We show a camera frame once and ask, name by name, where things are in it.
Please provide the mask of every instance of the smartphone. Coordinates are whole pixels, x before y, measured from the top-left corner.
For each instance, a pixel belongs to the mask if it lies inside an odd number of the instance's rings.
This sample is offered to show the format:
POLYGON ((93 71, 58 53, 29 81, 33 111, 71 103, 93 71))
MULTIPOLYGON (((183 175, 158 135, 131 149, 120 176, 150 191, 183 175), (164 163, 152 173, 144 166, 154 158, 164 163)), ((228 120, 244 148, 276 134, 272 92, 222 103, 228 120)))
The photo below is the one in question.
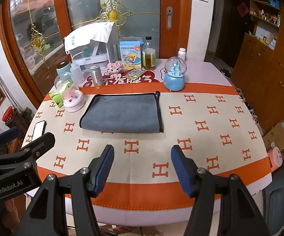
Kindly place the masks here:
POLYGON ((42 120, 42 121, 37 122, 35 124, 32 141, 34 141, 35 139, 41 137, 45 133, 45 126, 46 126, 46 124, 47 123, 46 123, 45 120, 42 120))

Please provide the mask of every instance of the tablecloth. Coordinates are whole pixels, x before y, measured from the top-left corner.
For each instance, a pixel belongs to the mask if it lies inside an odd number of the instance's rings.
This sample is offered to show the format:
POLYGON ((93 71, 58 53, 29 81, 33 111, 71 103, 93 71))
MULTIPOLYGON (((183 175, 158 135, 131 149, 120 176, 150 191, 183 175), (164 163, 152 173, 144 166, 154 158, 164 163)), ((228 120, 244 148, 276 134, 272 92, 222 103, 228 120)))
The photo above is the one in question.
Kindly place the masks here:
MULTIPOLYGON (((174 144, 179 144, 197 166, 213 174, 238 174, 252 195, 272 180, 260 132, 226 78, 210 63, 188 62, 185 88, 171 92, 162 83, 164 62, 158 60, 156 70, 137 79, 139 83, 126 84, 130 83, 126 78, 106 79, 106 86, 95 89, 88 87, 92 84, 88 77, 86 87, 81 88, 86 104, 78 112, 58 108, 47 96, 28 129, 23 145, 31 141, 34 125, 41 120, 47 121, 46 131, 56 138, 55 146, 37 161, 42 180, 50 173, 73 174, 100 156, 106 144, 114 146, 115 160, 105 188, 92 199, 99 222, 147 226, 189 219, 193 199, 182 192, 171 162, 174 144), (155 91, 161 92, 164 133, 124 134, 79 127, 80 117, 95 94, 155 91)), ((216 197, 215 211, 219 204, 216 197)), ((69 198, 66 207, 71 214, 69 198)))

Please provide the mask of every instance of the gold decorative ornament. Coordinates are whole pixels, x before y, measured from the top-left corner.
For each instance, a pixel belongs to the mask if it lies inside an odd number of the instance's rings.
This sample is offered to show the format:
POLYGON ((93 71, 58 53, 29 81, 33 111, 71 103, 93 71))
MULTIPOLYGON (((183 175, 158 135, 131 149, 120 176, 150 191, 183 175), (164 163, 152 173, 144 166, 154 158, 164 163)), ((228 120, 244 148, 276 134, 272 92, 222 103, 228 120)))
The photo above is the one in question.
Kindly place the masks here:
POLYGON ((116 10, 110 10, 107 14, 107 20, 111 22, 116 22, 119 16, 116 10))
MULTIPOLYGON (((41 56, 41 59, 45 61, 45 56, 43 55, 43 52, 45 49, 46 39, 60 32, 56 32, 48 37, 43 37, 43 35, 36 29, 36 26, 33 23, 31 16, 30 1, 27 0, 27 2, 28 2, 28 11, 31 20, 31 31, 32 31, 30 48, 32 48, 38 55, 41 56)), ((72 27, 86 23, 108 21, 108 22, 115 22, 116 26, 120 30, 122 26, 127 22, 127 17, 135 14, 160 14, 160 13, 154 13, 154 12, 132 13, 130 11, 127 11, 127 8, 124 5, 122 5, 119 0, 108 0, 106 3, 102 4, 98 17, 92 20, 78 23, 76 25, 73 25, 72 27)))
POLYGON ((41 56, 42 60, 45 61, 45 56, 42 54, 45 48, 45 41, 47 37, 43 37, 41 33, 39 33, 38 30, 36 30, 36 26, 34 24, 31 24, 31 48, 39 55, 41 56))

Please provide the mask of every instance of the snow globe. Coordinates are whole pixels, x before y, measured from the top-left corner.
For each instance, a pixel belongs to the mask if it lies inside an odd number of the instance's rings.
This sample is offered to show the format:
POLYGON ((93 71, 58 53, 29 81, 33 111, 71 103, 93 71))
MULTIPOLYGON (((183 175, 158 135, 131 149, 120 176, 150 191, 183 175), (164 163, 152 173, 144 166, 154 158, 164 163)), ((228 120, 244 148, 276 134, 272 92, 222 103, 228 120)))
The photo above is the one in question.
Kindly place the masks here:
POLYGON ((176 56, 169 58, 165 63, 164 86, 173 91, 182 90, 185 86, 186 71, 187 64, 182 58, 176 56))
POLYGON ((85 105, 84 95, 69 72, 58 75, 54 80, 54 86, 68 112, 76 112, 85 105))

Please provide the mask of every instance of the door handle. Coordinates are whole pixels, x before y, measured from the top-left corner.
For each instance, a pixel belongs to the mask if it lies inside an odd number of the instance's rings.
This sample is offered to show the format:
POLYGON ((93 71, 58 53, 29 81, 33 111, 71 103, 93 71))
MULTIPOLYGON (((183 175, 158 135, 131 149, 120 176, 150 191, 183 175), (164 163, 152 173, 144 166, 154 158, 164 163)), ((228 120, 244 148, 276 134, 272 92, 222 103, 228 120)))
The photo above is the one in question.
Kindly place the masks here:
POLYGON ((15 53, 15 56, 16 56, 16 60, 17 60, 17 62, 19 63, 19 65, 21 65, 21 62, 20 62, 20 60, 19 60, 19 55, 17 54, 17 53, 15 53))
POLYGON ((173 25, 173 8, 171 6, 168 6, 166 8, 166 28, 172 29, 173 25))

